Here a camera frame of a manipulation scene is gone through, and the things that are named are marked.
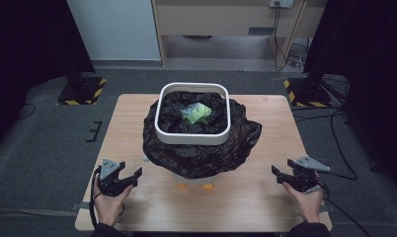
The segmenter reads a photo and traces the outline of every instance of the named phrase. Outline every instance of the black plastic bag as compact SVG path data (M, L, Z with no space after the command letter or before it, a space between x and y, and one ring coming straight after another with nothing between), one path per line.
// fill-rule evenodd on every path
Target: black plastic bag
M190 124L182 120L179 109L200 102L212 108L208 124ZM144 120L143 152L155 165L186 179L199 179L232 171L242 165L257 144L262 126L246 118L245 106L230 99L229 138L220 145L166 144L156 135L154 126L158 101ZM226 129L225 99L215 93L174 92L161 103L159 127L167 132L217 134Z

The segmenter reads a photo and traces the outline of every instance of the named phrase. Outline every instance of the wall socket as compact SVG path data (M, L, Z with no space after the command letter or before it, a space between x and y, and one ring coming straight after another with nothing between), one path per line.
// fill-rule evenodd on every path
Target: wall socket
M278 5L276 3L279 3L279 6L281 8L291 8L293 6L294 0L270 0L270 7L276 8Z

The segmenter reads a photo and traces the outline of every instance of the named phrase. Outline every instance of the wall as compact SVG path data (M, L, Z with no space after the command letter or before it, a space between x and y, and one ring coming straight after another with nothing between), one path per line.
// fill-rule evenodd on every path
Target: wall
M151 1L67 2L92 60L161 60Z

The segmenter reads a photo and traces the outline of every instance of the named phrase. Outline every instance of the black sleeve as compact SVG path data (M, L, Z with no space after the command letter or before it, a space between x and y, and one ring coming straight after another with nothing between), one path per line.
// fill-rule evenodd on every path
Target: black sleeve
M322 223L300 223L294 226L286 237L331 237L326 225Z
M112 226L98 223L91 237L127 237L122 232L114 229Z

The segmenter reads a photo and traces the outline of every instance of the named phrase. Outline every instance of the striped caution tape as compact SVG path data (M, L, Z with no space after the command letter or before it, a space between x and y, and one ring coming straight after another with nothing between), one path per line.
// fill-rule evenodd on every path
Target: striped caution tape
M283 82L285 91L288 94L288 97L290 98L290 103L293 106L299 106L299 107L331 107L331 103L326 103L326 102L299 102L296 100L296 97L294 96L294 92L291 90L290 87L290 82L288 80L284 80Z
M78 106L78 105L95 105L96 102L98 101L98 98L100 97L101 93L103 92L103 88L107 82L107 79L101 79L100 84L98 85L98 88L92 98L92 100L86 100L86 101L78 101L78 100L72 100L72 101L59 101L59 105L68 105L68 106Z

